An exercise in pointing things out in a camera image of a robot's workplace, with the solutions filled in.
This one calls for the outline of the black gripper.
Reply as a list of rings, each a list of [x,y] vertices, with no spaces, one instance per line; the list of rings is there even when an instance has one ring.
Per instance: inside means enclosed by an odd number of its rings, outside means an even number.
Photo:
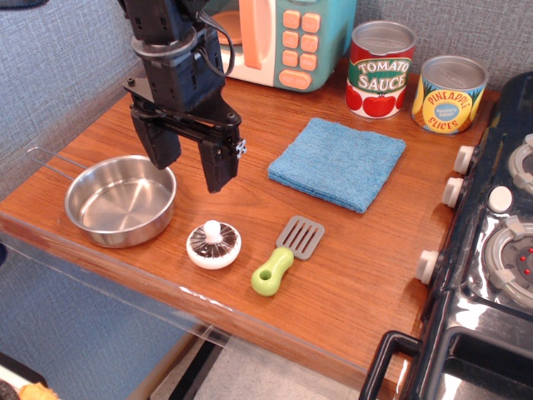
[[[152,164],[162,170],[181,155],[180,137],[198,144],[209,193],[219,193],[246,151],[238,113],[222,98],[226,76],[212,27],[137,27],[132,48],[145,78],[129,79],[132,122]]]

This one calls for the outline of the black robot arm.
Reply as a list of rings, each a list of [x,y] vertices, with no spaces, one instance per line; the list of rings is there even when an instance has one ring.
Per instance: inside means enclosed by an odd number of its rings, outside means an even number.
[[[181,155],[180,138],[197,143],[210,193],[238,171],[246,151],[241,117],[222,98],[231,63],[223,64],[219,35],[227,31],[204,1],[121,1],[132,26],[132,47],[146,76],[128,79],[131,115],[152,163],[168,167]]]

